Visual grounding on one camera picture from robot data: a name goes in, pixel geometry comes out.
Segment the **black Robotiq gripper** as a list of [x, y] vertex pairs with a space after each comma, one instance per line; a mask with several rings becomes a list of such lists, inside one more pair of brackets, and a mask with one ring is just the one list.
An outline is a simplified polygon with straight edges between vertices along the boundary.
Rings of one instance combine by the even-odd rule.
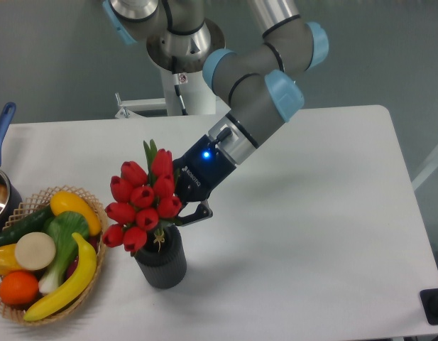
[[180, 171], [175, 194], [181, 203], [200, 202], [193, 213], [178, 215], [175, 224], [187, 226], [213, 217], [207, 199], [211, 191], [236, 169], [235, 163], [204, 135], [183, 156], [173, 161], [173, 168]]

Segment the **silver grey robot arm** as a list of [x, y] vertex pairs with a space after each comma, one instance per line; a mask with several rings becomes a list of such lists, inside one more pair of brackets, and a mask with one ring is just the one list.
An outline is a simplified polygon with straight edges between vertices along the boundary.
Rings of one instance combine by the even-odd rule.
[[251, 1], [263, 44], [239, 55], [227, 50], [203, 1], [104, 1], [114, 30], [127, 44], [143, 41], [159, 69], [170, 116], [213, 114], [229, 107], [193, 147], [175, 161], [175, 192], [191, 215], [187, 225], [212, 216], [211, 191], [303, 107], [295, 76], [320, 64], [329, 51], [324, 29], [301, 18], [293, 1]]

